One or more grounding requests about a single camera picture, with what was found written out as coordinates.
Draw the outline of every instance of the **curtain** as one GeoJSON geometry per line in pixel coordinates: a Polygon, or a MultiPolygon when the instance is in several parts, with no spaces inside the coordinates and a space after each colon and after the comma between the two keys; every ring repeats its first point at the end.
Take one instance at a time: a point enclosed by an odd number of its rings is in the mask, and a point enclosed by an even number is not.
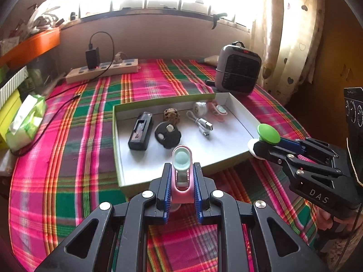
{"type": "Polygon", "coordinates": [[[286,104],[312,82],[324,24],[324,0],[263,0],[250,48],[262,58],[258,84],[286,104]]]}

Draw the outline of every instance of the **open box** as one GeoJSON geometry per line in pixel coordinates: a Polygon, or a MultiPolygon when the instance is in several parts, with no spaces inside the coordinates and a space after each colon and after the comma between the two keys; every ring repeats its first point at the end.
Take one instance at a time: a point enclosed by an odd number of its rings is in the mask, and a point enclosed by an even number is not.
{"type": "Polygon", "coordinates": [[[148,189],[150,181],[160,178],[164,164],[171,162],[173,149],[165,149],[154,136],[156,126],[163,121],[164,110],[174,107],[180,114],[177,124],[181,132],[179,144],[192,151],[193,162],[201,164],[203,174],[211,175],[251,157],[247,142],[258,138],[259,121],[230,93],[186,95],[115,105],[113,108],[113,142],[116,171],[121,191],[128,197],[148,189]],[[195,102],[215,99],[228,112],[224,122],[218,122],[209,112],[203,116],[213,124],[209,138],[186,117],[195,102]],[[146,151],[129,149],[128,140],[137,117],[144,111],[153,114],[154,126],[146,151]]]}

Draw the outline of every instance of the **table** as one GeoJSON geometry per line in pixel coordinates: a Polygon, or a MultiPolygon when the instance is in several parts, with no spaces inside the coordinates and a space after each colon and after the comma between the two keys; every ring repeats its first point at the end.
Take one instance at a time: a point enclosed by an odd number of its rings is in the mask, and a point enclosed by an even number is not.
{"type": "MultiPolygon", "coordinates": [[[[214,75],[213,67],[193,60],[142,61],[138,73],[100,78],[47,102],[40,131],[60,105],[82,94],[61,111],[33,150],[19,158],[13,174],[10,238],[14,254],[27,271],[34,271],[99,203],[125,201],[115,173],[113,105],[212,93],[203,81],[214,75]]],[[[72,86],[63,84],[53,93],[72,86]]],[[[260,87],[239,100],[260,122],[273,125],[281,136],[308,136],[260,87]]],[[[288,189],[289,181],[280,166],[251,159],[212,178],[218,189],[240,201],[265,200],[306,243],[312,244],[316,234],[315,210],[288,189]]],[[[217,271],[216,226],[198,225],[194,206],[182,205],[170,215],[166,226],[149,228],[148,271],[217,271]]]]}

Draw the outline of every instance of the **green disc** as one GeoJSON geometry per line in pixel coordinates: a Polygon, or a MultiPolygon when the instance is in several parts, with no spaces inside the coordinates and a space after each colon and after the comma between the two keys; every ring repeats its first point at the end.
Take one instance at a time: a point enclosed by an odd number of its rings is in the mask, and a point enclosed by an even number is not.
{"type": "Polygon", "coordinates": [[[268,124],[259,124],[257,127],[257,133],[260,135],[260,140],[269,144],[276,145],[280,142],[280,134],[274,127],[268,124]]]}

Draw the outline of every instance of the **brown woven ball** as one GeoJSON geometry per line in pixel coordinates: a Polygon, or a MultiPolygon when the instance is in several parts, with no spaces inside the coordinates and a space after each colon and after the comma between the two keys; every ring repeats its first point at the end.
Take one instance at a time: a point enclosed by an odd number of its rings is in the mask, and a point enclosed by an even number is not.
{"type": "Polygon", "coordinates": [[[164,122],[169,121],[174,126],[180,123],[180,115],[175,108],[168,108],[164,110],[164,122]]]}

